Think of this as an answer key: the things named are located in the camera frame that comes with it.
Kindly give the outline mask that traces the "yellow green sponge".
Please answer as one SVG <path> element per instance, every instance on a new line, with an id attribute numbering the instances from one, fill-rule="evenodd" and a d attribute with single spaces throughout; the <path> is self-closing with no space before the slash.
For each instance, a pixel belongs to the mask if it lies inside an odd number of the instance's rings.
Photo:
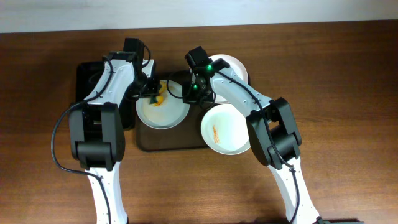
<path id="1" fill-rule="evenodd" d="M 164 93 L 165 90 L 166 90 L 166 83 L 160 81 L 158 94 L 150 97 L 149 104 L 152 106 L 161 105 L 164 101 L 164 97 L 162 96 L 162 94 Z"/>

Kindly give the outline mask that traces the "grey plate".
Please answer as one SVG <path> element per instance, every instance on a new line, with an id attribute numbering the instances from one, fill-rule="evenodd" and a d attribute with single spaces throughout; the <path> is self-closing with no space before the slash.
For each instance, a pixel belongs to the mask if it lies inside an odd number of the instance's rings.
<path id="1" fill-rule="evenodd" d="M 136 102 L 139 119 L 154 129 L 169 129 L 181 123 L 187 116 L 190 105 L 177 98 L 182 94 L 182 86 L 172 80 L 161 80 L 159 93 L 161 103 L 150 104 L 150 98 L 141 98 Z"/>

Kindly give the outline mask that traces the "pale green plate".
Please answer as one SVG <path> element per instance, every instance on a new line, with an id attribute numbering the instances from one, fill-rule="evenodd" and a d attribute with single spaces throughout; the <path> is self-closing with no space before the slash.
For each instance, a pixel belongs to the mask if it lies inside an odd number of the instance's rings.
<path id="1" fill-rule="evenodd" d="M 207 146 L 220 154 L 234 156 L 250 148 L 246 119 L 231 104 L 210 109 L 201 121 L 200 131 Z"/>

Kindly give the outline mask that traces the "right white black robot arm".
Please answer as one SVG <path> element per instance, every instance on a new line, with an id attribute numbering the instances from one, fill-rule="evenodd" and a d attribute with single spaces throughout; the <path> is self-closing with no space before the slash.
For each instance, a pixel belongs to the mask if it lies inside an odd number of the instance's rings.
<path id="1" fill-rule="evenodd" d="M 323 223 L 311 201 L 300 159 L 302 137 L 290 105 L 273 100 L 244 83 L 223 59 L 188 59 L 194 77 L 183 88 L 183 101 L 202 102 L 220 95 L 245 118 L 249 144 L 256 159 L 268 167 L 277 182 L 290 223 Z"/>

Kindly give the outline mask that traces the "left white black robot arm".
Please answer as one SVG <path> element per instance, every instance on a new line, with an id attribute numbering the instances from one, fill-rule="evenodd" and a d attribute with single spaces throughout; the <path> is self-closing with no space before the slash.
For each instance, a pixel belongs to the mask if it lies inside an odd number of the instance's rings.
<path id="1" fill-rule="evenodd" d="M 97 223 L 128 223 L 119 169 L 126 139 L 120 106 L 128 98 L 148 98 L 159 91 L 155 61 L 136 52 L 111 52 L 104 58 L 98 82 L 68 111 L 72 156 L 79 174 L 88 177 Z"/>

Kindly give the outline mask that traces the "large brown tray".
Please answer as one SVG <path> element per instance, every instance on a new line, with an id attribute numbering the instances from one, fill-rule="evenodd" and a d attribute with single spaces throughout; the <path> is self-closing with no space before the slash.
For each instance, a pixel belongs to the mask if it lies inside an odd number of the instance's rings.
<path id="1" fill-rule="evenodd" d="M 170 80 L 181 85 L 187 77 L 187 72 L 180 71 L 174 73 Z M 210 108 L 190 105 L 185 119 L 169 129 L 151 128 L 145 125 L 137 116 L 135 126 L 136 145 L 140 150 L 146 152 L 207 147 L 201 136 L 200 126 L 204 115 L 209 110 Z"/>

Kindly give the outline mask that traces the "small black tray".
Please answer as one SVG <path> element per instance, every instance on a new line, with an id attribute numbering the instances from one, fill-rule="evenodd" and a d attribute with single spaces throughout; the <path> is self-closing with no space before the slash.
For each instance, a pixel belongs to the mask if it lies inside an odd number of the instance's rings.
<path id="1" fill-rule="evenodd" d="M 104 63 L 102 61 L 81 63 L 76 68 L 75 101 L 82 101 L 88 96 L 98 83 L 103 74 Z M 119 105 L 121 122 L 125 131 L 131 130 L 136 125 L 136 106 L 134 101 L 125 96 Z"/>

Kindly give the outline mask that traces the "white plate with orange stain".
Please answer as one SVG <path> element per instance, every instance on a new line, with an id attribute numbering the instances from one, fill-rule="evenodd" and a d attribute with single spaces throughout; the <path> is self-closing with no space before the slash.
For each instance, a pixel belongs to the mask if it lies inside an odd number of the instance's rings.
<path id="1" fill-rule="evenodd" d="M 220 70 L 220 72 L 240 84 L 249 85 L 248 72 L 238 59 L 225 54 L 212 55 L 209 58 L 213 62 L 216 62 L 218 59 L 223 59 L 229 64 L 229 68 L 224 68 Z M 215 75 L 210 78 L 210 85 L 211 89 L 216 94 L 215 103 L 227 104 L 230 103 L 230 100 L 236 103 L 241 100 L 239 105 L 243 104 L 244 94 L 242 93 L 241 87 L 234 82 L 230 82 L 230 80 L 219 73 L 215 73 Z"/>

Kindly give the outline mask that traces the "dark base plate corner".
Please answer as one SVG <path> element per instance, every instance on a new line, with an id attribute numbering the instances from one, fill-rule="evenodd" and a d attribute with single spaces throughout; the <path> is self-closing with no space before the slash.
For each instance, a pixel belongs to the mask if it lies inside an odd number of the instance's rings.
<path id="1" fill-rule="evenodd" d="M 358 220 L 318 220 L 318 224 L 365 224 L 364 221 Z"/>

